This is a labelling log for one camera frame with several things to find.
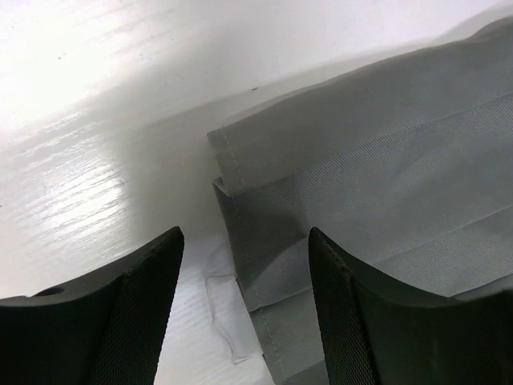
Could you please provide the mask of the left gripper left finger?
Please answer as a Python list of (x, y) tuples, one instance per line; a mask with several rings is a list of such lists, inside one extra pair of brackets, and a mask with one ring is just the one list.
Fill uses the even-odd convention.
[(173, 227), (125, 257), (1, 300), (3, 384), (152, 384), (184, 253)]

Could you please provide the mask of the grey pleated skirt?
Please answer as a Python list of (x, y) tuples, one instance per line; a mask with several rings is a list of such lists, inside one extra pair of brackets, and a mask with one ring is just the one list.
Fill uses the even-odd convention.
[(452, 296), (512, 286), (512, 21), (372, 63), (208, 134), (237, 283), (276, 384), (325, 384), (319, 228)]

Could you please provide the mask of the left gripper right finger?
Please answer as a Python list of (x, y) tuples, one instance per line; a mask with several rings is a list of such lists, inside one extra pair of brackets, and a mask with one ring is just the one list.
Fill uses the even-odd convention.
[(308, 247), (330, 383), (511, 383), (511, 277), (444, 297), (368, 265), (319, 229)]

